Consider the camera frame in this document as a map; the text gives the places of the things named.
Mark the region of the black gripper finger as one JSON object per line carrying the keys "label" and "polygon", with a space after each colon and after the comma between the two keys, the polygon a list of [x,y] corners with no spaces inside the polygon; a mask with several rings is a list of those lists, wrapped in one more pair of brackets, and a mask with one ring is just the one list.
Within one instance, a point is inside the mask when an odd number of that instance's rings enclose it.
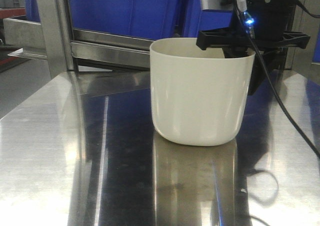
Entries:
{"label": "black gripper finger", "polygon": [[242,58],[249,56],[247,47],[223,47],[222,51],[225,58]]}
{"label": "black gripper finger", "polygon": [[[265,51],[261,51],[260,53],[265,62],[265,66],[268,73],[271,73],[275,69],[280,69],[285,62],[285,52],[280,49],[267,49]],[[259,58],[256,56],[254,59],[254,64],[250,77],[248,95],[253,95],[265,78],[266,75],[264,68]]]}

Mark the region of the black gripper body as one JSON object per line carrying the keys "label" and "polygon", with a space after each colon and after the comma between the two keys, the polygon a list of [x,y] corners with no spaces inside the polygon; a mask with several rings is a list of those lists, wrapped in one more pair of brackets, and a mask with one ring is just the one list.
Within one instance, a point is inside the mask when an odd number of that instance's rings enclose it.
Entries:
{"label": "black gripper body", "polygon": [[250,47],[247,34],[259,49],[299,47],[305,49],[310,40],[307,34],[288,31],[288,23],[298,0],[200,0],[201,8],[232,10],[228,27],[199,31],[196,44],[209,47]]}

